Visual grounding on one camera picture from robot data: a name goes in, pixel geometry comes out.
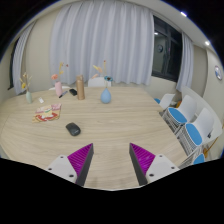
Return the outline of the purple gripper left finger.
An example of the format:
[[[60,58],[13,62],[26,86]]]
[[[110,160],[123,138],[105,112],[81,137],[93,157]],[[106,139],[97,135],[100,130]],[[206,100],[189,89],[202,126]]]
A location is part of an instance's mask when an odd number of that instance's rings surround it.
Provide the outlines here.
[[[59,155],[46,170],[65,180],[83,186],[93,154],[93,144],[88,144],[68,156]]]

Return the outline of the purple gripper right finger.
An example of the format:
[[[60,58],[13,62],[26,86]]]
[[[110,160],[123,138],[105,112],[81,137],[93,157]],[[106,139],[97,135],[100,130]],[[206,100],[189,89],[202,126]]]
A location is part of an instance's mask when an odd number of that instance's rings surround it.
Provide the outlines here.
[[[129,145],[129,154],[140,186],[179,170],[165,155],[155,155],[134,143]]]

